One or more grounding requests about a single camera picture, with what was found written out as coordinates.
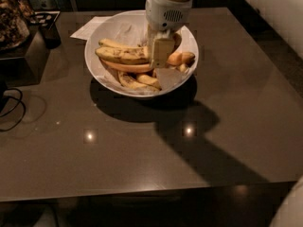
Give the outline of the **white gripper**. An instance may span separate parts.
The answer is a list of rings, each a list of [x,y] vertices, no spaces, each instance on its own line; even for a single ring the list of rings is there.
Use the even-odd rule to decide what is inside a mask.
[[[186,23],[191,8],[192,0],[146,0],[149,26],[145,37],[146,46],[151,48],[152,68],[163,68],[175,46],[173,36],[168,31],[156,31],[178,30]]]

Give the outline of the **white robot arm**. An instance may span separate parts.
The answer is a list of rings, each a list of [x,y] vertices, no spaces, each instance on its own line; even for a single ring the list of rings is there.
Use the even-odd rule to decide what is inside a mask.
[[[146,0],[151,68],[164,67],[172,53],[172,34],[186,24],[192,0]],[[292,187],[269,227],[302,227],[303,178]]]

